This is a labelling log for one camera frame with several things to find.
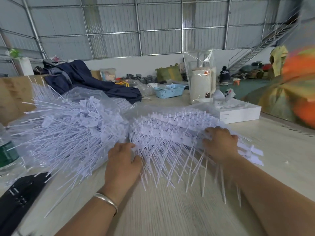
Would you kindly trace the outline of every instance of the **bracelet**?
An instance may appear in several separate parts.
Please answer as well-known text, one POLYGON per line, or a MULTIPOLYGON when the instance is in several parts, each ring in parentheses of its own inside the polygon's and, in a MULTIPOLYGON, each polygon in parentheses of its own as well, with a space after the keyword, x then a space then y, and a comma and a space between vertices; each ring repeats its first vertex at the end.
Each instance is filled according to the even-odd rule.
POLYGON ((116 209, 116 212, 115 212, 114 216, 117 214, 117 212, 118 212, 118 207, 116 206, 116 204, 115 204, 110 198, 108 198, 107 196, 105 196, 105 195, 103 195, 103 194, 101 194, 101 193, 96 193, 94 196, 97 197, 97 198, 102 199, 103 201, 105 201, 105 202, 108 203, 109 205, 114 206, 115 209, 116 209))

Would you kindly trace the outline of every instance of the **orange fabric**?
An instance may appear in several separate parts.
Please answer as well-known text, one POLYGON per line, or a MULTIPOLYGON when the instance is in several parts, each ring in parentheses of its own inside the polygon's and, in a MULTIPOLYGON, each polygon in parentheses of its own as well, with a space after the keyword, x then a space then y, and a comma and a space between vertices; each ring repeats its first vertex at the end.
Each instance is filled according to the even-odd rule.
POLYGON ((315 102, 300 100, 294 105, 293 112, 309 126, 315 128, 315 102))
POLYGON ((304 49, 296 55, 289 56, 282 68, 284 82, 292 78, 315 73, 315 48, 304 49))

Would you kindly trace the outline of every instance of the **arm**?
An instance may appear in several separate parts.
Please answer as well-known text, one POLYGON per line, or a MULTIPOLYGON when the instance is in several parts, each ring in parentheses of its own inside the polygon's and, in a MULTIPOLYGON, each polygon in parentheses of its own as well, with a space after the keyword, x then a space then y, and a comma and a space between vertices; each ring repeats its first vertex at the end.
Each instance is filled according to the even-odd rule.
POLYGON ((236 135, 207 128, 203 144, 243 191, 269 236, 309 236, 315 232, 315 202, 268 175, 237 153, 236 135))
MULTIPOLYGON (((139 156, 131 162, 132 143, 116 143, 108 152, 105 184, 98 191, 110 198, 117 206, 138 178, 142 161, 139 156)), ((104 236, 108 230, 115 208, 93 197, 55 236, 104 236)))

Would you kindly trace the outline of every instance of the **orange object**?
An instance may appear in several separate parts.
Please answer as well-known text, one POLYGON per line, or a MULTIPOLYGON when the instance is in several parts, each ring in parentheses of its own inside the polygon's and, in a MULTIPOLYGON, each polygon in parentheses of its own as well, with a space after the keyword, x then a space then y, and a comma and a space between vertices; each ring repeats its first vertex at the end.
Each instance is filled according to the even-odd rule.
POLYGON ((293 107, 293 111, 305 123, 315 128, 315 102, 297 101, 293 107))

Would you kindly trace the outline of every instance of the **left hand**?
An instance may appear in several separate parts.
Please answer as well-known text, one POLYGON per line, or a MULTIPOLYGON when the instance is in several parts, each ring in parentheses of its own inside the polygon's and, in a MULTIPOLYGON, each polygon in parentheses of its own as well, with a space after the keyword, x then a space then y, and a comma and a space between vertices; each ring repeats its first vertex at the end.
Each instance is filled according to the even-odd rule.
POLYGON ((99 191, 110 198, 117 206, 128 190, 136 182, 142 169, 142 159, 136 155, 131 162, 133 143, 116 143, 108 152, 105 171, 105 184, 99 191))

